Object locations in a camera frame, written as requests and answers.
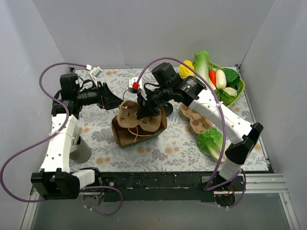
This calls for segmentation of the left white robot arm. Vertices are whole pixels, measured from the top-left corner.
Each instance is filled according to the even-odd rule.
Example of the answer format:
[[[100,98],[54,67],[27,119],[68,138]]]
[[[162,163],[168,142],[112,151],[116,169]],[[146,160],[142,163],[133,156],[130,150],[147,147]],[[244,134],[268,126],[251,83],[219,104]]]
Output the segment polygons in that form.
[[[70,155],[81,157],[86,162],[92,155],[91,148],[80,136],[77,125],[80,112],[86,105],[97,105],[101,109],[117,108],[122,99],[109,89],[105,82],[95,82],[90,88],[78,83],[76,73],[60,77],[61,89],[52,104],[51,140],[39,172],[32,173],[31,183],[44,200],[76,199],[85,187],[96,192],[102,186],[97,168],[85,168],[71,173]]]

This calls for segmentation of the brown pulp cup carrier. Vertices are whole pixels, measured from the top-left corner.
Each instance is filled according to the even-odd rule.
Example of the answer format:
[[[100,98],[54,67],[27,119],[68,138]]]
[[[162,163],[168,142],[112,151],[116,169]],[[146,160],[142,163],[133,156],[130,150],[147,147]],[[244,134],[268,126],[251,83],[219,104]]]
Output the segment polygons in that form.
[[[155,132],[159,129],[162,115],[161,110],[159,114],[155,116],[148,116],[140,120],[137,119],[137,112],[139,109],[139,104],[131,100],[124,100],[119,105],[119,112],[116,116],[117,122],[122,128],[135,128],[140,126],[142,130],[148,132]]]

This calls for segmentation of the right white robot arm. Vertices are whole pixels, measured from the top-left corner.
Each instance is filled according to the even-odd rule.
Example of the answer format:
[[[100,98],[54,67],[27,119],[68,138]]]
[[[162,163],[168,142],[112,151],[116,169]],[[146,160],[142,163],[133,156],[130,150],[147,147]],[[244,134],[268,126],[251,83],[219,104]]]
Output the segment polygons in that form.
[[[217,163],[212,178],[216,178],[216,188],[230,189],[257,144],[263,126],[237,116],[218,100],[208,83],[193,76],[182,79],[169,63],[156,66],[152,74],[158,83],[153,91],[141,83],[142,75],[130,84],[130,90],[138,95],[137,118],[157,115],[158,107],[171,100],[183,103],[208,118],[223,132],[221,152],[226,156],[223,164]]]

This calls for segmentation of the grey straw holder cup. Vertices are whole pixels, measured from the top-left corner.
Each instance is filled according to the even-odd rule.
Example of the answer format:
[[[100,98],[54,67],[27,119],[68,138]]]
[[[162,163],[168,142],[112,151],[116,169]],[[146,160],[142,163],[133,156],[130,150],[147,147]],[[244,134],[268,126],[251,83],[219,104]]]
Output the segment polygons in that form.
[[[91,155],[92,149],[88,146],[84,139],[79,136],[77,143],[71,146],[69,155],[70,160],[77,164],[82,164],[87,162]]]

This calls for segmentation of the green brown paper bag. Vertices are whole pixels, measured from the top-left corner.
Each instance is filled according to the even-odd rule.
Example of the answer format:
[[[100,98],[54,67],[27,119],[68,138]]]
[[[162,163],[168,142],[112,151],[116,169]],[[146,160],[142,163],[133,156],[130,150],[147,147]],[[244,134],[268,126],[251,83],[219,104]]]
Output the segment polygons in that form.
[[[111,126],[113,136],[118,146],[121,148],[125,148],[133,144],[141,143],[159,136],[167,128],[165,111],[161,106],[159,107],[159,109],[161,110],[162,120],[159,129],[155,132],[144,131],[140,126],[137,126],[135,128],[122,128],[117,122],[116,115],[112,119]]]

